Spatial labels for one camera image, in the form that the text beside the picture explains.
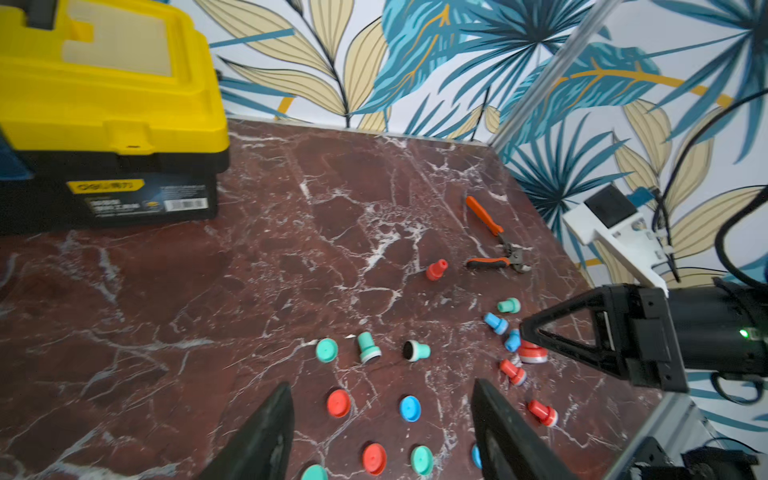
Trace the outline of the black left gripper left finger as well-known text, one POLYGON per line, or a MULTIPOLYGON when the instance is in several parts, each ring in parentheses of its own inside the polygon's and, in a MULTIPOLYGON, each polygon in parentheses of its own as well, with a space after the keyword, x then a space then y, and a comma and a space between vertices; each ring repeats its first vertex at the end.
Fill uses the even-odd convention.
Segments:
POLYGON ((290 384, 281 382, 197 479, 285 479, 294 426, 290 384))

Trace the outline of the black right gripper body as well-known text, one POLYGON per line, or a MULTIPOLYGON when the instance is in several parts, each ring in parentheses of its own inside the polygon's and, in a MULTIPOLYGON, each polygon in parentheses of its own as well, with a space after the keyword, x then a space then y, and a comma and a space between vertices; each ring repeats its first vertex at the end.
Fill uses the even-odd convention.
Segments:
POLYGON ((602 289, 609 347, 604 372, 633 386, 689 391, 665 292, 630 285, 602 289))

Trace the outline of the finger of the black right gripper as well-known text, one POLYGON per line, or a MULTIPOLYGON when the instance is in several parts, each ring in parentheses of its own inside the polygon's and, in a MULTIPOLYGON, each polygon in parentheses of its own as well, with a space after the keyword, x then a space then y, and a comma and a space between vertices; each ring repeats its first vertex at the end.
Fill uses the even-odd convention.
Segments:
POLYGON ((605 319, 611 292, 610 286, 596 287, 542 310, 522 321, 521 334, 536 336, 546 325, 580 313, 584 313, 590 325, 594 326, 600 318, 605 319))
POLYGON ((578 363, 608 375, 622 375, 619 358, 615 351, 599 345, 578 342, 557 333, 531 326, 521 326, 522 339, 548 351, 567 357, 578 363))

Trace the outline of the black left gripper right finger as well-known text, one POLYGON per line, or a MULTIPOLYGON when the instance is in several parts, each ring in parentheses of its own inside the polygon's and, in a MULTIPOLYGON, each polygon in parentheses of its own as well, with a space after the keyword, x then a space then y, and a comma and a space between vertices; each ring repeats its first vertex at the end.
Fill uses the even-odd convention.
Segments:
POLYGON ((471 412, 485 479, 576 477, 489 381, 474 381, 471 412))

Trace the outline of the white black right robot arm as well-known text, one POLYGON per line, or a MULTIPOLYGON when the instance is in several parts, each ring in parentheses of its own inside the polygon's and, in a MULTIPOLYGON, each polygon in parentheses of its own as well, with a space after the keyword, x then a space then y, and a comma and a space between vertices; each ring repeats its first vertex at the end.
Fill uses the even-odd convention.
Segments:
POLYGON ((715 392, 758 403, 767 380, 767 293, 714 279, 664 292, 602 286, 523 320, 523 340, 638 387, 686 393, 686 373, 715 392))

